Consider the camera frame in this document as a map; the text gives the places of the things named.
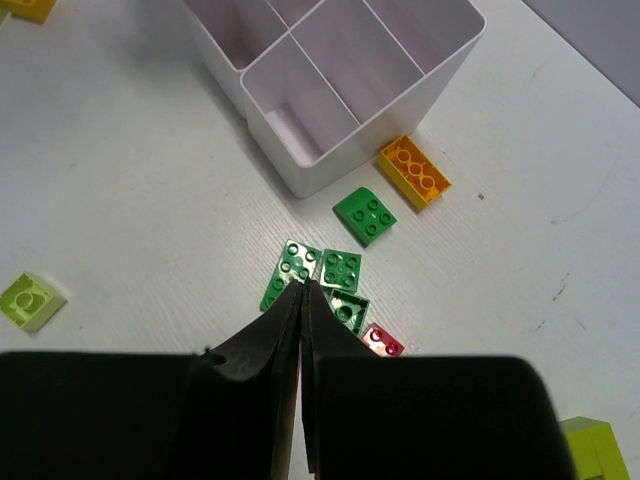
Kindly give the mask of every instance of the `orange lego brick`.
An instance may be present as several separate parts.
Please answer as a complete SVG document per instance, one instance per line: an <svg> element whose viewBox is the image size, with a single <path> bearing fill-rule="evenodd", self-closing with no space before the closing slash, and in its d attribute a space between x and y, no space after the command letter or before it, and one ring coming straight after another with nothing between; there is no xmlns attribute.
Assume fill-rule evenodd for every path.
<svg viewBox="0 0 640 480"><path fill-rule="evenodd" d="M44 23L56 0L0 0L14 17Z"/></svg>
<svg viewBox="0 0 640 480"><path fill-rule="evenodd" d="M378 166L418 211L451 187L451 182L408 137L385 147Z"/></svg>

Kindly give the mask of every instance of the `yellow lego brick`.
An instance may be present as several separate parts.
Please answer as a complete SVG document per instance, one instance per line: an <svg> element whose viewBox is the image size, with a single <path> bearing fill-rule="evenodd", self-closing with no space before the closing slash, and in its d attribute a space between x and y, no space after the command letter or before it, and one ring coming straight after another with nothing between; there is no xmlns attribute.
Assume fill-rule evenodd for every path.
<svg viewBox="0 0 640 480"><path fill-rule="evenodd" d="M385 147L378 166L418 211L451 187L451 182L408 137Z"/></svg>
<svg viewBox="0 0 640 480"><path fill-rule="evenodd" d="M569 443L581 480L587 478L629 480L629 473L611 425L599 420L575 417L560 422L560 426ZM593 456L595 456L601 471L598 475L592 474L595 471L592 466Z"/></svg>
<svg viewBox="0 0 640 480"><path fill-rule="evenodd" d="M0 0L14 17L44 23L56 0Z"/></svg>

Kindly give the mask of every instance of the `table surface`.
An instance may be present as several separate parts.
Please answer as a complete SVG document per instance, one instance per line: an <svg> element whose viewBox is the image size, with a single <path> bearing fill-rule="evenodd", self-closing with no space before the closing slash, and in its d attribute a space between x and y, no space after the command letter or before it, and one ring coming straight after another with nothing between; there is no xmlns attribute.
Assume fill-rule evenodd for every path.
<svg viewBox="0 0 640 480"><path fill-rule="evenodd" d="M33 335L0 322L0 351L215 346L287 238L363 252L331 208L366 186L398 217L363 252L369 320L409 354L526 358L640 476L640 109L528 7L476 1L487 32L413 135L454 187L416 215L372 163L293 198L178 0L58 3L0 31L0 284L69 303ZM299 415L295 437L307 478Z"/></svg>

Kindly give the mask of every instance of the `red lego brick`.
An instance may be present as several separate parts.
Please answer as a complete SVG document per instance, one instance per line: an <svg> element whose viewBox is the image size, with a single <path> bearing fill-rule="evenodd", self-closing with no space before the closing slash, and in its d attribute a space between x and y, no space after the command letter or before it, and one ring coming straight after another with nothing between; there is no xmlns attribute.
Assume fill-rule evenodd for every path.
<svg viewBox="0 0 640 480"><path fill-rule="evenodd" d="M397 357L404 352L402 344L377 323L369 327L362 341L381 357Z"/></svg>

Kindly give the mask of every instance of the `lego stud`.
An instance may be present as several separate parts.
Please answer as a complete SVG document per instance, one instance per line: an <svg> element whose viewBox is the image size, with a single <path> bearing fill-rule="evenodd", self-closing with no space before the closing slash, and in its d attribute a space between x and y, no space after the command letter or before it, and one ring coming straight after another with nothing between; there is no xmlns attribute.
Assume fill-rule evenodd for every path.
<svg viewBox="0 0 640 480"><path fill-rule="evenodd" d="M19 308L20 310L25 310L27 312L33 312L38 309L38 305L36 305L36 299L29 292L22 292L21 294L19 294L15 298L14 303L17 308Z"/></svg>
<svg viewBox="0 0 640 480"><path fill-rule="evenodd" d="M422 180L420 180L420 186L428 192L436 186L436 181L433 179L433 177L422 177Z"/></svg>
<svg viewBox="0 0 640 480"><path fill-rule="evenodd" d="M395 343L390 343L389 345L387 345L387 348L385 348L385 350L389 355L396 355L398 353L398 346Z"/></svg>
<svg viewBox="0 0 640 480"><path fill-rule="evenodd" d="M344 305L336 311L336 315L341 322L348 322L349 319L353 316L353 310Z"/></svg>

